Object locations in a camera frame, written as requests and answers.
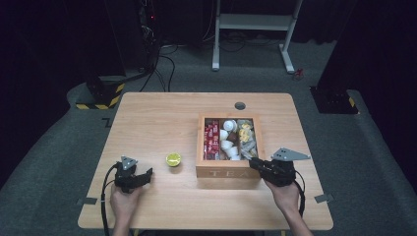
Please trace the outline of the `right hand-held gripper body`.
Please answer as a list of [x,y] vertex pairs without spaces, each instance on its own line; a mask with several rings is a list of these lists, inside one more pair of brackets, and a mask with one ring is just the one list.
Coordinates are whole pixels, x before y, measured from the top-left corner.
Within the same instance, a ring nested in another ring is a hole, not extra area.
[[262,177],[276,187],[291,185],[296,179],[295,160],[307,160],[311,156],[286,147],[281,147],[264,161]]

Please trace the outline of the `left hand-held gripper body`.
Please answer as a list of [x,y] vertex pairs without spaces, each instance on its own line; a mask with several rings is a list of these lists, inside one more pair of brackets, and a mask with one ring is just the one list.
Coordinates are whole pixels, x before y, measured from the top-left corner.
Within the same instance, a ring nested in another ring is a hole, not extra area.
[[138,161],[125,155],[121,156],[121,161],[117,162],[117,170],[115,174],[115,185],[119,187],[123,193],[131,194],[135,187],[133,186],[136,177]]

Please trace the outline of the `wooden tea box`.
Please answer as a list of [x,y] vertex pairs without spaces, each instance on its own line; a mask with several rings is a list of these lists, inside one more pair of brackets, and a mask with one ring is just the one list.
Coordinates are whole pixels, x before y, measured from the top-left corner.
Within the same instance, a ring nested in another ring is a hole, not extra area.
[[240,154],[240,140],[232,142],[234,147],[238,147],[241,160],[231,160],[225,150],[220,147],[219,139],[219,158],[218,160],[204,160],[204,136],[205,123],[208,119],[219,120],[219,131],[223,129],[225,120],[239,119],[251,120],[253,122],[254,138],[252,141],[257,143],[258,158],[265,160],[265,149],[263,144],[261,122],[257,114],[251,113],[203,113],[199,117],[198,144],[197,144],[197,162],[196,171],[198,178],[256,178],[259,179],[259,173],[252,169],[249,160],[243,158]]

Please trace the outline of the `person's left hand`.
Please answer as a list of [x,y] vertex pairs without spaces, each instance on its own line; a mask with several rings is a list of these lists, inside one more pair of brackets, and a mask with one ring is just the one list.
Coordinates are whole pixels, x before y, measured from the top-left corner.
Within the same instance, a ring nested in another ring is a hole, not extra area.
[[117,222],[130,222],[137,208],[143,188],[124,193],[119,187],[111,187],[110,204]]

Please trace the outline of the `person's right hand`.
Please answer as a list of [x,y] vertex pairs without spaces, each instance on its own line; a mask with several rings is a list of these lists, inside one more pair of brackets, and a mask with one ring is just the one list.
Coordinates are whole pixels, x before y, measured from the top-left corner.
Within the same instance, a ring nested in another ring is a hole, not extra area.
[[267,180],[265,183],[271,190],[275,204],[284,215],[298,211],[299,190],[294,183],[284,187],[277,187]]

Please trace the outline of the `pile of grey sachets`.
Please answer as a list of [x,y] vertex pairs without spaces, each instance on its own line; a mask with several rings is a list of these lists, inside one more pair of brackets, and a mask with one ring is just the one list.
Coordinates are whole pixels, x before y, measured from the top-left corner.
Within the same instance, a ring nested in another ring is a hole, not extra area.
[[240,154],[246,159],[258,157],[257,143],[255,141],[241,142]]

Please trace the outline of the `pile of yellow-print sachets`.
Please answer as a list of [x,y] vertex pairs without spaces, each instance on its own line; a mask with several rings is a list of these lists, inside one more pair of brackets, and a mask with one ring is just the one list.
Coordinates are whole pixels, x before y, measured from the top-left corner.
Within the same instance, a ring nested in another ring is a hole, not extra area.
[[254,138],[253,122],[251,120],[239,119],[237,125],[241,143],[247,143]]

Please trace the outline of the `row of red packets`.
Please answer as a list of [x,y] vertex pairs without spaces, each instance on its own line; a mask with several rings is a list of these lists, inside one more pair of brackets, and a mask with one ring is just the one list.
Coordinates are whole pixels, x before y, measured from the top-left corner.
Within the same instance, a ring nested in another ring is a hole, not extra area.
[[205,123],[204,160],[219,158],[219,120],[208,119]]

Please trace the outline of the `black yellow striped stand base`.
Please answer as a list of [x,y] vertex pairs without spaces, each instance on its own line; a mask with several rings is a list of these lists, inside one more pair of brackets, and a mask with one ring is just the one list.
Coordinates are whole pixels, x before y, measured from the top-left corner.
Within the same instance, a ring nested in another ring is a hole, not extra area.
[[124,86],[124,83],[104,82],[98,77],[87,79],[86,85],[76,100],[76,107],[83,110],[114,108]]

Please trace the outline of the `white metal stand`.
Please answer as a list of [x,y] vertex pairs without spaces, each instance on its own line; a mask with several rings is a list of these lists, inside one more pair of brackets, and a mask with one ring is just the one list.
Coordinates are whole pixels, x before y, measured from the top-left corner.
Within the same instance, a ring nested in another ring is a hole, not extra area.
[[288,47],[297,24],[299,12],[303,0],[296,0],[293,13],[287,16],[279,15],[249,15],[249,14],[224,14],[221,12],[221,0],[216,0],[215,7],[215,28],[214,43],[212,52],[211,68],[218,71],[220,68],[220,47],[219,37],[221,30],[269,30],[285,31],[286,36],[283,44],[278,45],[286,72],[294,74],[296,72],[289,53]]

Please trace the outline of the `dark equipment rack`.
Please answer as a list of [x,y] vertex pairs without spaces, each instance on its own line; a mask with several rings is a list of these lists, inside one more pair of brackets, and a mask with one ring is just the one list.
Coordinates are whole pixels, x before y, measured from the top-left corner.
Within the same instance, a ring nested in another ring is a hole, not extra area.
[[156,0],[137,0],[139,24],[142,31],[142,43],[147,56],[147,69],[153,70],[160,46],[160,26],[158,22]]

